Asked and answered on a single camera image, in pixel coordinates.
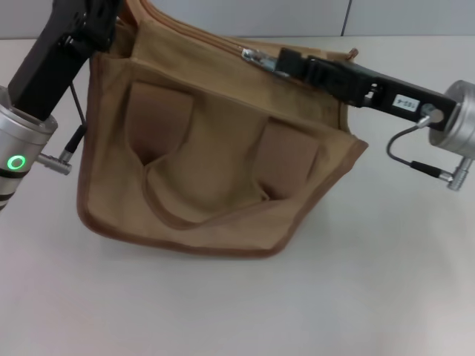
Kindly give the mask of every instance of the white label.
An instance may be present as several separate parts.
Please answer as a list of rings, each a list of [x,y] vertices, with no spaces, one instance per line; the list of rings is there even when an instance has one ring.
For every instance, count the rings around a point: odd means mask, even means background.
[[[408,96],[396,95],[393,106],[396,106],[401,109],[405,109],[407,111],[415,112],[417,108],[419,107],[420,103],[421,102],[419,100],[415,100]]]

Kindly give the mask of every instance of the white tabletop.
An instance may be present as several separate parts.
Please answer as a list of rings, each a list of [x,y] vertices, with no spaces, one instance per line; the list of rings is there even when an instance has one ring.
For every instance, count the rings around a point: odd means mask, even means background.
[[[475,37],[282,41],[358,47],[359,64],[437,91],[475,82]],[[0,84],[31,45],[0,42]],[[87,86],[84,68],[84,106]],[[54,115],[47,154],[79,124],[70,93]],[[475,173],[457,194],[390,160],[388,139],[409,125],[351,109],[370,148],[267,260],[99,237],[76,215],[80,154],[69,177],[34,167],[0,217],[0,355],[473,356]],[[459,157],[427,134],[402,139],[397,152],[453,169]]]

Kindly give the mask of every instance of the bag zipper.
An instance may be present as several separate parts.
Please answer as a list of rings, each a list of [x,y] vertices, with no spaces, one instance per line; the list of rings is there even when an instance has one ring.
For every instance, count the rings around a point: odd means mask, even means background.
[[[240,46],[238,43],[233,42],[231,39],[226,39],[220,36],[207,33],[206,31],[200,30],[196,27],[193,27],[184,22],[173,19],[164,12],[158,10],[154,5],[152,5],[149,0],[140,0],[143,8],[147,13],[157,20],[160,24],[163,24],[166,27],[171,28],[172,30],[184,35],[202,41],[216,48],[226,51],[227,53],[233,54],[235,56],[242,56],[242,52],[246,47]]]

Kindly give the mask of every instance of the gray wall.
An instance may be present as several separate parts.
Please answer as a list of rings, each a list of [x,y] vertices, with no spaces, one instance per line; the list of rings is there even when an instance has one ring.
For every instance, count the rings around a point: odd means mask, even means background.
[[[152,2],[178,19],[236,36],[339,36],[349,4],[349,0]],[[1,0],[0,38],[38,36],[51,3]],[[475,0],[353,0],[345,35],[475,35],[474,14]]]

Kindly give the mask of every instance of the green light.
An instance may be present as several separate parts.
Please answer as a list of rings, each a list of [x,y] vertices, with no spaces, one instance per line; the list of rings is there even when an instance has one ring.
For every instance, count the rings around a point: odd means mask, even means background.
[[[17,169],[23,167],[26,162],[27,159],[23,156],[13,156],[8,160],[7,166],[12,171],[16,171]]]

